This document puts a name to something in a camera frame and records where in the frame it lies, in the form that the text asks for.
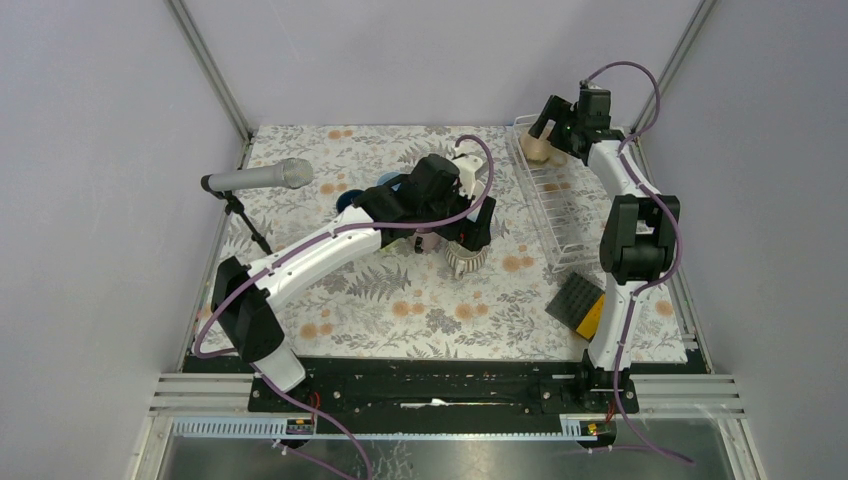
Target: cable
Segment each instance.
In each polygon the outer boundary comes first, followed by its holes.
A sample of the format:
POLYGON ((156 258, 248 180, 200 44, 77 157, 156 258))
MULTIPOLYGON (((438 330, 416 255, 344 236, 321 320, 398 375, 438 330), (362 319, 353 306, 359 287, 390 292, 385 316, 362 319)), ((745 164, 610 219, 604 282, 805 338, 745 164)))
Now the cable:
POLYGON ((630 61, 621 61, 621 62, 613 62, 613 63, 610 63, 610 64, 600 68, 595 73, 589 75, 589 77, 586 78, 586 80, 584 80, 584 81, 590 82, 590 81, 592 81, 592 79, 594 79, 595 77, 600 75, 602 72, 604 72, 608 68, 616 67, 616 66, 619 66, 619 65, 637 68, 637 69, 641 70, 643 73, 645 73, 645 75, 648 76, 648 78, 651 80, 651 85, 653 85, 653 87, 654 87, 654 100, 655 100, 655 104, 656 104, 656 109, 654 110, 653 118, 651 118, 651 121, 648 122, 648 124, 645 125, 644 128, 642 128, 642 129, 640 129, 636 132, 631 133, 624 140, 622 140, 621 144, 618 146, 618 159, 619 159, 619 161, 621 161, 621 164, 624 167, 624 170, 627 172, 627 175, 639 187, 639 190, 641 190, 645 195, 650 197, 651 200, 653 200, 654 203, 657 204, 657 206, 660 208, 660 210, 662 210, 663 214, 668 218, 669 222, 671 222, 671 227, 674 230, 674 242, 675 242, 675 245, 677 247, 677 253, 674 256, 674 262, 672 263, 671 268, 665 273, 665 275, 654 280, 653 282, 648 282, 645 285, 642 285, 641 287, 634 290, 633 295, 630 297, 630 303, 627 306, 627 314, 624 317, 624 328, 621 331, 621 338, 619 339, 619 342, 618 342, 618 349, 615 352, 615 364, 613 366, 612 391, 613 391, 613 397, 615 398, 616 407, 618 408, 618 411, 621 414, 622 420, 624 420, 624 423, 626 423, 627 426, 630 427, 630 430, 632 430, 633 433, 639 438, 639 440, 641 440, 645 445, 644 446, 641 446, 641 445, 623 445, 621 447, 617 447, 616 449, 617 450, 622 450, 622 449, 625 449, 625 450, 637 450, 637 449, 638 450, 644 450, 645 448, 647 448, 647 449, 650 449, 651 451, 659 453, 660 455, 662 455, 666 458, 675 460, 675 461, 680 462, 680 463, 682 463, 686 466, 694 467, 695 466, 695 460, 687 457, 686 455, 683 455, 682 453, 678 453, 678 452, 675 452, 673 450, 669 450, 667 448, 663 448, 663 447, 660 447, 660 446, 654 444, 653 442, 651 442, 645 436, 644 433, 642 433, 639 429, 636 428, 636 425, 633 424, 633 421, 630 419, 630 417, 627 416, 627 412, 625 412, 625 410, 624 410, 624 405, 621 402, 621 391, 618 388, 619 387, 619 382, 618 382, 619 378, 618 377, 621 373, 621 358, 624 355, 624 345, 625 345, 625 342, 627 341, 627 333, 630 331, 630 324, 633 321, 633 312, 636 310, 636 301, 639 297, 639 294, 641 294, 642 292, 644 292, 645 290, 647 290, 649 288, 652 288, 652 287, 655 287, 655 286, 660 285, 662 283, 665 283, 666 280, 668 280, 669 278, 671 278, 672 275, 677 273, 677 270, 680 268, 680 260, 681 260, 681 258, 683 258, 683 237, 680 235, 680 226, 677 224, 677 219, 674 218, 674 215, 671 213, 671 210, 669 210, 668 206, 659 198, 659 196, 656 193, 654 193, 653 190, 651 190, 650 188, 648 188, 647 186, 642 184, 642 181, 639 179, 639 177, 636 175, 636 172, 630 166, 630 162, 627 161, 627 158, 625 158, 624 154, 622 153, 624 151, 624 147, 628 143, 632 142, 636 137, 638 137, 638 136, 642 135, 643 133, 647 132, 648 130, 650 130, 651 127, 653 127, 654 124, 657 122, 657 118, 659 118, 659 115, 660 115, 660 87, 657 84, 656 78, 654 78, 654 76, 653 76, 653 74, 651 74, 650 70, 648 70, 647 68, 645 68, 644 66, 642 66, 638 63, 630 62, 630 61))
MULTIPOLYGON (((260 371, 259 368, 256 367, 256 365, 251 363, 250 366, 253 367, 254 370, 256 370, 257 372, 260 371)), ((335 425, 336 428, 338 428, 342 433, 344 433, 347 436, 347 438, 350 439, 351 442, 353 442, 353 446, 356 447, 357 450, 359 450, 359 455, 362 457, 362 460, 365 461, 365 469, 368 471, 368 477, 367 477, 368 480, 371 480, 374 477, 374 467, 371 465, 371 459, 368 458, 368 454, 365 453, 365 447, 363 447, 362 444, 359 443, 359 440, 357 440, 356 437, 353 435, 353 433, 351 433, 350 430, 345 428, 345 426, 342 425, 341 422, 339 422, 338 420, 333 418, 333 416, 328 414, 328 413, 324 413, 321 410, 318 410, 317 408, 312 408, 309 405, 296 400, 291 395, 288 395, 286 392, 284 392, 273 381, 271 381, 270 378, 266 377, 265 375, 262 375, 262 380, 264 380, 265 384, 268 385, 268 387, 271 390, 273 390, 274 393, 279 395, 280 398, 282 398, 283 400, 291 403, 292 405, 294 405, 297 408, 306 410, 307 412, 310 412, 314 415, 318 415, 319 417, 321 417, 321 418, 327 420, 328 422, 332 423, 333 425, 335 425)), ((343 473, 342 471, 340 471, 340 470, 336 469, 335 467, 329 465, 328 463, 324 462, 323 460, 315 458, 311 455, 307 455, 303 452, 297 452, 296 455, 298 455, 302 458, 305 458, 306 460, 309 460, 309 461, 311 461, 311 462, 313 462, 317 465, 320 465, 320 466, 326 468, 327 470, 330 470, 331 472, 335 473, 336 475, 338 475, 340 477, 344 477, 348 480, 359 480, 356 477, 352 477, 352 476, 350 476, 346 473, 343 473)))
MULTIPOLYGON (((353 223, 353 224, 350 224, 350 225, 340 226, 339 228, 335 229, 335 233, 339 234, 339 233, 344 233, 344 232, 347 232, 347 231, 350 231, 350 230, 357 230, 357 229, 360 229, 360 228, 403 228, 403 229, 410 229, 410 230, 411 229, 421 229, 421 228, 438 228, 438 227, 443 227, 445 225, 451 224, 451 223, 456 222, 458 220, 461 220, 461 219, 467 217, 468 215, 470 215, 471 212, 473 212, 480 205, 483 204, 483 200, 486 199, 486 197, 489 195, 489 191, 492 189, 492 184, 494 183, 494 179, 495 179, 495 160, 492 157, 492 151, 489 150, 488 145, 486 145, 486 143, 483 140, 481 140, 480 137, 478 137, 476 135, 463 135, 456 140, 455 146, 459 146, 459 144, 462 143, 463 140, 472 140, 472 141, 476 142, 478 145, 480 145, 480 147, 483 149, 483 152, 485 152, 485 154, 486 154, 486 161, 489 165, 489 178, 486 179, 486 187, 483 189, 483 193, 480 194, 480 196, 474 201, 474 203, 471 204, 471 206, 469 206, 468 208, 466 208, 462 212, 457 213, 456 215, 454 215, 452 217, 448 217, 448 218, 445 218, 443 220, 436 220, 434 222, 424 222, 424 223, 393 223, 393 222, 353 223)), ((324 232, 321 235, 310 238, 309 240, 303 242, 302 244, 298 245, 295 248, 292 248, 291 250, 286 252, 284 255, 282 255, 280 258, 275 260, 271 264, 271 268, 272 269, 279 268, 282 264, 291 260, 293 257, 302 253, 306 249, 314 246, 315 244, 317 244, 319 242, 324 241, 327 238, 331 238, 331 237, 332 237, 332 234, 330 232, 324 232)), ((245 290, 250 288, 251 285, 255 284, 256 282, 261 280, 263 277, 265 277, 269 273, 271 273, 271 270, 269 270, 267 268, 262 269, 256 275, 250 277, 247 281, 245 281, 244 283, 239 285, 239 287, 236 288, 233 291, 233 293, 231 293, 226 299, 224 299, 223 302, 221 302, 220 305, 218 305, 218 308, 215 309, 215 311, 212 313, 212 316, 209 317, 209 320, 206 321, 206 323, 203 325, 203 327, 197 333, 197 337, 195 337, 194 355, 197 358, 201 358, 201 359, 213 358, 213 357, 217 357, 219 355, 223 355, 225 353, 232 353, 232 352, 236 351, 235 348, 225 348, 225 349, 222 349, 222 350, 216 350, 214 352, 201 352, 200 351, 200 345, 203 343, 203 340, 206 339, 206 335, 209 334, 209 330, 212 328, 212 325, 214 325, 215 322, 218 321, 218 318, 220 318, 221 314, 227 309, 227 307, 229 307, 230 304, 233 303, 233 301, 239 295, 241 295, 245 290)))
MULTIPOLYGON (((495 179, 495 160, 494 160, 494 157, 492 157, 492 151, 489 149, 488 145, 486 145, 486 143, 482 139, 480 139, 480 137, 478 137, 476 135, 462 135, 461 137, 456 139, 456 143, 455 143, 454 146, 459 146, 459 144, 462 143, 464 140, 471 140, 471 141, 476 142, 478 145, 480 145, 480 147, 483 149, 483 152, 486 154, 486 163, 489 166, 489 176, 486 179, 486 186, 485 186, 485 188, 483 188, 483 193, 481 193, 480 196, 467 209, 465 209, 464 211, 462 211, 462 212, 460 212, 456 215, 453 215, 452 217, 448 217, 448 218, 445 218, 443 220, 437 220, 437 221, 434 221, 434 222, 424 222, 424 223, 391 223, 391 222, 355 223, 355 224, 350 224, 350 225, 343 225, 343 226, 335 229, 335 233, 338 234, 338 233, 343 233, 343 232, 347 232, 347 231, 350 231, 350 230, 356 230, 356 229, 360 229, 360 228, 403 228, 403 229, 438 228, 438 227, 442 227, 442 226, 451 224, 451 223, 456 222, 458 220, 461 220, 461 219, 467 217, 468 215, 470 215, 474 210, 476 210, 478 207, 480 207, 483 204, 483 201, 486 199, 486 197, 489 195, 489 191, 492 189, 492 184, 494 183, 494 179, 495 179)), ((286 254, 281 256, 279 259, 274 261, 271 264, 271 268, 272 269, 279 268, 281 265, 283 265, 285 262, 289 261, 294 256, 300 254, 301 252, 305 251, 306 249, 312 247, 313 245, 323 241, 324 239, 332 238, 332 237, 333 237, 332 234, 330 234, 329 232, 325 232, 321 235, 318 235, 316 237, 313 237, 313 238, 303 242, 303 244, 298 245, 295 248, 292 248, 289 252, 287 252, 286 254)), ((214 325, 215 322, 218 321, 218 318, 221 316, 221 313, 223 313, 224 310, 226 310, 227 307, 231 303, 233 303, 233 301, 239 295, 241 295, 245 290, 250 288, 251 285, 254 285, 256 282, 258 282, 260 279, 264 278, 269 273, 271 273, 271 270, 269 270, 267 268, 262 269, 256 275, 250 277, 247 281, 245 281, 244 283, 239 285, 238 288, 233 290, 233 292, 229 296, 227 296, 227 298, 224 299, 224 301, 221 302, 220 305, 218 305, 218 308, 215 309, 215 312, 212 313, 212 316, 209 317, 209 320, 206 321, 206 323, 203 325, 203 327, 198 332, 197 337, 195 338, 195 341, 194 341, 194 354, 195 354, 195 356, 197 356, 198 358, 205 359, 205 358, 217 357, 217 356, 223 355, 225 353, 231 353, 231 352, 236 351, 235 348, 224 348, 224 349, 221 349, 221 350, 216 350, 214 352, 205 352, 204 353, 204 352, 200 351, 200 346, 201 346, 201 344, 203 344, 203 340, 206 338, 206 335, 209 333, 209 330, 212 328, 212 325, 214 325)), ((261 370, 259 370, 254 364, 251 363, 250 365, 258 373, 260 373, 260 374, 262 373, 261 370)), ((282 391, 281 388, 279 388, 277 385, 275 385, 274 382, 271 381, 265 375, 262 375, 262 379, 265 381, 265 383, 268 385, 268 387, 270 387, 271 390, 273 390, 274 393, 279 395, 282 399, 286 400, 287 402, 291 403, 292 405, 294 405, 298 408, 301 408, 303 410, 306 410, 308 412, 311 412, 315 415, 318 415, 318 416, 326 419, 327 421, 329 421, 330 423, 335 425, 336 428, 338 428, 340 431, 342 431, 345 435, 347 435, 347 437, 350 438, 350 440, 353 442, 356 449, 359 450, 359 453, 362 456, 362 459, 365 461, 365 466, 368 470, 368 479, 370 480, 372 478, 373 467, 371 465, 370 459, 368 458, 368 455, 365 453, 365 449, 362 447, 362 445, 359 443, 359 441, 356 439, 356 437, 354 437, 354 435, 347 428, 344 427, 344 425, 342 425, 338 420, 336 420, 335 418, 333 418, 329 414, 324 413, 321 410, 312 408, 309 405, 301 403, 301 402, 295 400, 294 398, 292 398, 291 396, 287 395, 285 392, 282 391)), ((353 479, 354 478, 354 477, 351 477, 351 476, 341 472, 340 470, 336 469, 335 467, 332 467, 331 465, 327 464, 326 462, 319 460, 315 457, 312 457, 310 455, 307 455, 303 452, 297 452, 297 453, 295 453, 295 455, 298 455, 302 458, 310 460, 310 461, 314 462, 315 464, 320 465, 320 466, 326 468, 327 470, 329 470, 329 471, 331 471, 331 472, 333 472, 337 475, 340 475, 344 478, 347 478, 347 479, 353 479)))

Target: wall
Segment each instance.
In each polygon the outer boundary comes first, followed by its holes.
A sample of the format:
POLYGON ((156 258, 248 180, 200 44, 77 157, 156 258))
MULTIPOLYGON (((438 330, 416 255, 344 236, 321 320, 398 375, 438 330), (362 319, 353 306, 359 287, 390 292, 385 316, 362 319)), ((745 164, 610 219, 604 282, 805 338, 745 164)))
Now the wall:
POLYGON ((848 3, 722 2, 645 139, 769 478, 842 478, 848 3))
MULTIPOLYGON (((248 121, 504 125, 614 60, 660 72, 698 0, 187 1, 248 121)), ((650 85, 605 74, 614 120, 650 85)))
POLYGON ((0 478, 121 478, 240 145, 164 2, 0 10, 0 478))

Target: floral tablecloth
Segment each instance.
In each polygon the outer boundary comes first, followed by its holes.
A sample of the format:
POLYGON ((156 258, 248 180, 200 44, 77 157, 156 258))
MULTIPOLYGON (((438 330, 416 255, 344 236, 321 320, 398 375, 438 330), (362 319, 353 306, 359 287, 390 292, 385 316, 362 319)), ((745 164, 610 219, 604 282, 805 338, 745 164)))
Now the floral tablecloth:
MULTIPOLYGON (((409 172, 430 153, 446 155, 467 133, 481 137, 495 156, 492 196, 498 203, 486 265, 455 280, 444 242, 437 251, 418 255, 405 240, 348 263, 294 299, 280 319, 295 353, 581 358, 586 342, 545 313, 568 272, 553 274, 546 265, 509 158, 507 127, 263 126, 247 167, 298 157, 312 163, 315 180, 299 190, 244 190, 238 196, 271 247, 280 250, 330 221, 342 192, 373 186, 386 172, 409 172)), ((232 255, 242 263, 264 256, 233 216, 220 259, 232 255)), ((602 272, 584 268, 582 273, 603 286, 602 272)), ((635 323, 634 360, 685 361, 668 292, 654 289, 645 295, 647 306, 635 323)), ((206 305, 200 321, 211 314, 208 299, 206 305)), ((229 346, 216 325, 203 349, 229 346)))

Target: wire basket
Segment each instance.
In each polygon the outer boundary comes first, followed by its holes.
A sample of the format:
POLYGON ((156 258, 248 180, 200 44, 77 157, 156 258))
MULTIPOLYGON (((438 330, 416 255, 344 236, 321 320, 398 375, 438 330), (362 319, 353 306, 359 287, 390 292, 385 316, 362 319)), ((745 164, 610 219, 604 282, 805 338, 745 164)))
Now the wire basket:
POLYGON ((553 272, 598 262, 610 201, 601 181, 579 159, 562 152, 528 163, 519 138, 538 115, 515 119, 510 150, 515 175, 553 272))

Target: gray cylindrical device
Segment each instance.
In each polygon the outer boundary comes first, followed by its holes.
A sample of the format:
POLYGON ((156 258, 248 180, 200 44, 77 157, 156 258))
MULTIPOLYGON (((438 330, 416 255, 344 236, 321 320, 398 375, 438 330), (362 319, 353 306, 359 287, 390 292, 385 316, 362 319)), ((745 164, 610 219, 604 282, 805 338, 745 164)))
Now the gray cylindrical device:
POLYGON ((286 158, 269 167, 206 175, 200 185, 207 192, 231 192, 245 188, 286 187, 291 189, 312 182, 312 165, 300 158, 286 158))

